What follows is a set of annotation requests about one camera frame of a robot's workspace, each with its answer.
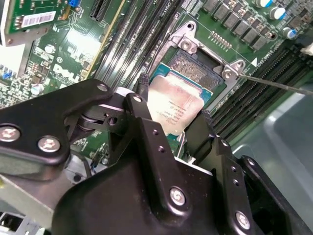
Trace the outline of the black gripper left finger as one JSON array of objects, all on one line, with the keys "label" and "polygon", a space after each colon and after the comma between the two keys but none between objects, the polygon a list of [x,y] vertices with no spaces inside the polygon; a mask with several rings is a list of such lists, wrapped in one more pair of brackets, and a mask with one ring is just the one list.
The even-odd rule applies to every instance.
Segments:
[{"label": "black gripper left finger", "polygon": [[110,152],[116,160],[136,144],[156,215],[191,213],[177,162],[144,97],[134,92],[116,94],[97,79],[1,109],[0,172],[29,180],[53,180],[68,162],[70,145],[94,131],[120,138]]}]

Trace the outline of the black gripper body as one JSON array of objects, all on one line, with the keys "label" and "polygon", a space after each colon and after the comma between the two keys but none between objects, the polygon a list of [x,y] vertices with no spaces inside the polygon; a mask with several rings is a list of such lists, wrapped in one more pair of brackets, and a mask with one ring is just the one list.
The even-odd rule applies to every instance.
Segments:
[{"label": "black gripper body", "polygon": [[57,204],[54,235],[230,235],[213,199],[213,177],[177,160],[192,203],[187,220],[173,226],[156,218],[136,159],[125,160],[73,186]]}]

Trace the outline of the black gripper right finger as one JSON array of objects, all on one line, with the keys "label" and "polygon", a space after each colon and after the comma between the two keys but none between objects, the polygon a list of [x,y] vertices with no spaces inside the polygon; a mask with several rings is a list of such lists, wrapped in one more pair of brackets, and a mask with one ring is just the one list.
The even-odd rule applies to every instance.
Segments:
[{"label": "black gripper right finger", "polygon": [[185,134],[195,165],[213,174],[213,209],[222,234],[312,234],[259,164],[233,155],[229,143],[215,133],[208,111],[199,111]]}]

